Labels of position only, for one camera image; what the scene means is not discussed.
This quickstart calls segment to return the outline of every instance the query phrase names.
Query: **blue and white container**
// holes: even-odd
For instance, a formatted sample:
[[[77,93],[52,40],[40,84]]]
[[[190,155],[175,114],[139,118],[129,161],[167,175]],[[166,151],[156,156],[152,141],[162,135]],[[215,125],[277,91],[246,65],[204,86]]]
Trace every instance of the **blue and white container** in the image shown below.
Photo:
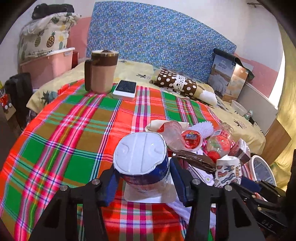
[[[167,146],[156,132],[136,132],[122,138],[113,165],[130,186],[147,195],[161,193],[170,182]]]

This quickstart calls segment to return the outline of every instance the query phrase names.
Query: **screw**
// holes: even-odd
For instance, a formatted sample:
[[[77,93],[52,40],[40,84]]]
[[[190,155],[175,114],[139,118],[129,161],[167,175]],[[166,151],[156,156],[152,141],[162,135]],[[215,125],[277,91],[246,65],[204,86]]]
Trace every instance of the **screw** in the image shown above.
[[[91,181],[91,183],[94,184],[94,185],[98,185],[98,184],[100,184],[100,182],[101,182],[101,181],[100,181],[99,179],[97,179],[97,178],[96,178],[96,179],[93,179],[93,180]]]
[[[225,185],[224,188],[225,188],[226,191],[231,191],[232,190],[232,186],[229,186],[229,185]]]
[[[200,180],[195,178],[192,180],[192,183],[195,184],[195,185],[199,185],[200,184]]]
[[[59,189],[61,191],[66,191],[68,189],[68,186],[67,185],[63,185],[63,186],[60,186]]]

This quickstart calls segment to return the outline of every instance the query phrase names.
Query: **plaid blanket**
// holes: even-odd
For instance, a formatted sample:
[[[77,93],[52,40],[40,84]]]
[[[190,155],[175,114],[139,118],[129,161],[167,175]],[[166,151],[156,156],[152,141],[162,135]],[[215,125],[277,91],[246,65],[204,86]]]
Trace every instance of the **plaid blanket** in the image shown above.
[[[96,95],[80,80],[47,105],[26,127],[0,173],[0,216],[17,241],[32,229],[61,185],[78,187],[112,165],[127,134],[144,131],[151,120],[189,123],[219,119],[209,107],[159,90],[137,87],[133,102]],[[183,240],[186,224],[165,204],[127,202],[120,182],[115,200],[103,208],[110,240]],[[84,240],[83,211],[78,229]]]

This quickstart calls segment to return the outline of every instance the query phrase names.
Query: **small carton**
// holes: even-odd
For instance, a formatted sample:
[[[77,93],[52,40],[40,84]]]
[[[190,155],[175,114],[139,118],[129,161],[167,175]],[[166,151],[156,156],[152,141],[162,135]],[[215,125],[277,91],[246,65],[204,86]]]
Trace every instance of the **small carton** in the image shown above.
[[[208,79],[215,94],[223,101],[237,100],[244,83],[254,75],[244,68],[238,57],[222,50],[214,49],[214,63]]]
[[[235,156],[240,159],[242,164],[245,164],[251,159],[251,152],[247,143],[240,138],[235,145],[231,148],[229,156]]]

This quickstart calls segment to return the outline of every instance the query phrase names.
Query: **black bag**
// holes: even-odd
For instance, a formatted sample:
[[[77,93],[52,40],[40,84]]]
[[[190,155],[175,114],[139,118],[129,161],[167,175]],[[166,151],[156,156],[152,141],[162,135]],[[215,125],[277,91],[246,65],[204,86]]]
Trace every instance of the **black bag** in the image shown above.
[[[44,18],[58,12],[74,12],[74,8],[70,4],[47,5],[46,3],[42,3],[34,8],[32,19]]]
[[[10,95],[11,103],[16,109],[16,118],[21,128],[27,125],[27,116],[29,109],[27,102],[33,95],[30,73],[21,73],[14,75],[5,82],[6,93]]]

